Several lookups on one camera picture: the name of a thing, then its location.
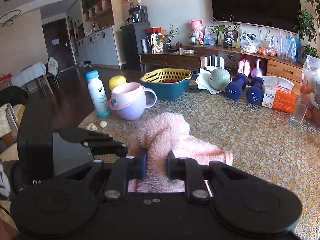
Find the yellow round container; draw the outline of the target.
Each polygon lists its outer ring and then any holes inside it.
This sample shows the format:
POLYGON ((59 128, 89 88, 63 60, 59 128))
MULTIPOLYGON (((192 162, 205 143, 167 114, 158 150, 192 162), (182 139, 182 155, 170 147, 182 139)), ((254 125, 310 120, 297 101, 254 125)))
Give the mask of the yellow round container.
POLYGON ((108 86, 109 86, 110 91, 112 92, 112 90, 114 88, 116 88, 117 86, 122 85, 124 83, 127 83, 126 78, 122 75, 116 75, 116 76, 109 79, 108 86))

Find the white blue drink bottle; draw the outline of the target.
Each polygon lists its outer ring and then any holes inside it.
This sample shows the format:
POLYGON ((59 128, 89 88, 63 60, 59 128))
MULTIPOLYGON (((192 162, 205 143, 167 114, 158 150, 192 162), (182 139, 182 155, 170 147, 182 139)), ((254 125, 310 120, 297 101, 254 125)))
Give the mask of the white blue drink bottle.
POLYGON ((86 73, 88 91, 99 118, 106 118, 111 114, 103 82, 99 79, 97 70, 86 73))

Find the pink and lilac large cup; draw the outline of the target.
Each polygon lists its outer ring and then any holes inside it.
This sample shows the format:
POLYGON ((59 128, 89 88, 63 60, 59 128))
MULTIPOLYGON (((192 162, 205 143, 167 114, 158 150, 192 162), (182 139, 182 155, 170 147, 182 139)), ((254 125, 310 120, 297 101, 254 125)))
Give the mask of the pink and lilac large cup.
POLYGON ((112 90, 109 101, 112 111, 124 120, 138 119, 145 109, 153 107, 157 102, 156 93, 137 82, 118 85, 112 90), (146 93, 153 95, 153 100, 146 103, 146 93))

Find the blue dumbbell right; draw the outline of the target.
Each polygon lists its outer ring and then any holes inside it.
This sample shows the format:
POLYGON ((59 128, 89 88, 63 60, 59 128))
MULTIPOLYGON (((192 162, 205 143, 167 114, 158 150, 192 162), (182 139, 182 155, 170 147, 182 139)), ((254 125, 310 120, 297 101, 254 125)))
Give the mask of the blue dumbbell right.
POLYGON ((254 77, 251 81, 251 85, 246 92, 247 102, 253 105, 261 104, 263 100, 262 86, 263 86, 262 77, 254 77))

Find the pink teddy bear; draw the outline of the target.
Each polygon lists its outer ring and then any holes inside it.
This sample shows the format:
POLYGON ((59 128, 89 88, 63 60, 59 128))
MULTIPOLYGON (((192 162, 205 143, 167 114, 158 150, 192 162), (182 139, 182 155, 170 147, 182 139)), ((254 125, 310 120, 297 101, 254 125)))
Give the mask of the pink teddy bear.
POLYGON ((190 44, 203 44, 203 20, 198 19, 198 20, 190 20, 189 24, 192 28, 191 35, 189 36, 190 38, 190 44))

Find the green potted tree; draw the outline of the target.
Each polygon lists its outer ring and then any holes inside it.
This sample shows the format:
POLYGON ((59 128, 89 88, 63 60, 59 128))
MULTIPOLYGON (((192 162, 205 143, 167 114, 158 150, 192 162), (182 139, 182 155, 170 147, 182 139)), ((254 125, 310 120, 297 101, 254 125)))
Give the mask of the green potted tree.
POLYGON ((304 2, 311 5, 315 11, 315 16, 309 13, 307 9, 302 9, 298 13, 294 29, 301 40, 307 39, 307 44, 302 46, 302 57, 306 58, 307 55, 310 55, 319 59, 317 48, 311 45, 312 42, 317 43, 317 37, 319 36, 319 0, 304 0, 304 2))

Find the orange tissue box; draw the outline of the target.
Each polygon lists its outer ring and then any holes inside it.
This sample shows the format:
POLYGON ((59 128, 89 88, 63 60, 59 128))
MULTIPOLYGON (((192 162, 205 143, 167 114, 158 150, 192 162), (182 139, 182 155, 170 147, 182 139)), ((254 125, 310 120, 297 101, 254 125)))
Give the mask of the orange tissue box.
POLYGON ((293 92, 294 84, 277 76, 263 76, 263 81, 261 105, 292 114, 296 103, 296 96, 293 92))

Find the white wifi router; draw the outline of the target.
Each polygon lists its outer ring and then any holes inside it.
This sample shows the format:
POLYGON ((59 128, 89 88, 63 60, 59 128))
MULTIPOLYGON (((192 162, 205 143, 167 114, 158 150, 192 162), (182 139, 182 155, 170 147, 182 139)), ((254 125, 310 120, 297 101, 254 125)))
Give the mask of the white wifi router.
POLYGON ((225 59, 214 55, 206 55, 204 57, 204 69, 212 72, 216 68, 223 69, 225 67, 225 59))

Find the wooden tv cabinet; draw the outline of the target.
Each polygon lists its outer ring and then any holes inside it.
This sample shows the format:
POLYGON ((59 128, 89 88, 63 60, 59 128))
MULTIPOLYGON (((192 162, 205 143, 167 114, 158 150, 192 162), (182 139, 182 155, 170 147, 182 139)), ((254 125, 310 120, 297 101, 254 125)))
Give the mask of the wooden tv cabinet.
POLYGON ((178 54, 162 51, 159 53, 142 53, 139 55, 144 71, 147 71, 148 65, 181 68, 191 71, 198 71, 206 68, 207 64, 220 64, 220 59, 225 59, 225 66, 231 73, 232 77, 237 74, 238 62, 243 58, 248 59, 251 67, 254 68, 257 59, 261 59, 260 67, 266 76, 278 76, 288 79, 294 84, 293 91, 296 95, 300 94, 302 81, 302 64, 299 62, 291 62, 282 60, 263 54, 246 54, 238 48, 227 49, 222 46, 211 45, 195 45, 189 46, 195 50, 194 54, 184 54, 181 47, 178 54))

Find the white cloth under bowl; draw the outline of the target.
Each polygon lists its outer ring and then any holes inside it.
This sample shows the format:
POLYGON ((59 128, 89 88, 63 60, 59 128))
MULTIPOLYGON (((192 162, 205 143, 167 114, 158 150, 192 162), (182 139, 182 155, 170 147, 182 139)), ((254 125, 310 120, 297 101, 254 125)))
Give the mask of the white cloth under bowl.
POLYGON ((208 92, 212 95, 217 94, 217 93, 221 93, 224 92, 225 89, 223 90, 215 90, 211 87, 210 83, 209 83, 209 76, 210 76, 211 72, 201 69, 200 70, 200 74, 199 76, 196 78, 196 84, 198 86, 199 89, 203 90, 208 90, 208 92))

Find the clear pitcher with fruit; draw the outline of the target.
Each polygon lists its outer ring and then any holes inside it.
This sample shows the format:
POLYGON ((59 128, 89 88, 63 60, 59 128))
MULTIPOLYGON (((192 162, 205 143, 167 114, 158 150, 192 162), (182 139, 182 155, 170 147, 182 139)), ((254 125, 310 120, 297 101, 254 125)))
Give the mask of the clear pitcher with fruit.
POLYGON ((308 105, 306 120, 319 127, 319 69, 302 69, 300 99, 302 104, 308 105))

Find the blue dumbbell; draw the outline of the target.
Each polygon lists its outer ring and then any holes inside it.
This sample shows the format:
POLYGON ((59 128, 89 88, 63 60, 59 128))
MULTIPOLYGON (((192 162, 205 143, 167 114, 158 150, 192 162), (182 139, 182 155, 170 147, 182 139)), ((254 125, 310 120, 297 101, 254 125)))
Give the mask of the blue dumbbell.
POLYGON ((263 100, 262 86, 263 86, 262 77, 254 77, 251 81, 251 85, 246 92, 247 102, 253 105, 261 104, 263 100))
POLYGON ((244 88, 248 85, 248 77, 238 73, 232 82, 225 88, 227 98, 238 100, 242 96, 244 88))

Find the pink fluffy towel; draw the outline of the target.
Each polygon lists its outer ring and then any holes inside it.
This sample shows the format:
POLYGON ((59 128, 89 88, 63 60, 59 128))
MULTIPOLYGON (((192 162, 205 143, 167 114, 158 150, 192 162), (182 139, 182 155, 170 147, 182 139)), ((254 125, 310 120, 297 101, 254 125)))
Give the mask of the pink fluffy towel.
POLYGON ((137 157, 146 149, 146 178, 129 182, 130 192, 170 193, 183 192, 184 182, 170 180, 167 176, 167 155, 173 152, 176 158, 195 159, 200 165, 220 161, 229 166, 233 155, 216 145, 190 135, 190 126, 184 116, 177 113, 162 113, 142 122, 128 138, 128 156, 137 157))

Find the clear drinking glass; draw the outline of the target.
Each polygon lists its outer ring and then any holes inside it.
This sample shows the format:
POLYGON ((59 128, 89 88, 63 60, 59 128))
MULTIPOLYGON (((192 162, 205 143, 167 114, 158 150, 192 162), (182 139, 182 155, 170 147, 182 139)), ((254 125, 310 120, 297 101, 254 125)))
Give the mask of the clear drinking glass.
POLYGON ((300 97, 296 98, 295 107, 289 119, 290 124, 296 126, 302 124, 309 103, 310 99, 308 95, 301 95, 300 97))

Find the black cabinet with coffee machine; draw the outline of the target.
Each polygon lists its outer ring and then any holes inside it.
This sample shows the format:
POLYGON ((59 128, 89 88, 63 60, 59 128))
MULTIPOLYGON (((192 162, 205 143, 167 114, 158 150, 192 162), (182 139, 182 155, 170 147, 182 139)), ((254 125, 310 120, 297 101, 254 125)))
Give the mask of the black cabinet with coffee machine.
POLYGON ((126 24, 120 28, 123 48, 125 52, 125 68, 143 71, 139 55, 143 53, 141 39, 145 38, 145 29, 150 28, 148 10, 145 5, 129 9, 126 24))

